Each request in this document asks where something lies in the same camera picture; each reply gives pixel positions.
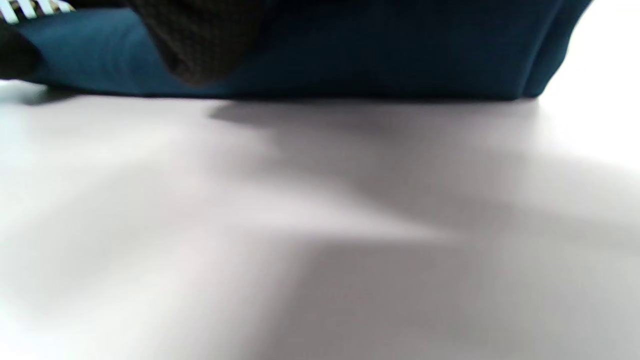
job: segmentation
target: teal cushion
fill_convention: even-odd
[[[20,30],[43,53],[33,82],[179,97],[471,97],[544,91],[590,0],[280,0],[240,69],[191,88],[165,69],[127,9]]]

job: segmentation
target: dark brown textured fabric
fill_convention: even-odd
[[[264,0],[127,0],[172,74],[190,85],[229,75],[252,48]]]

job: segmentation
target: white surface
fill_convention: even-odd
[[[639,16],[539,101],[0,85],[0,358],[640,359]]]

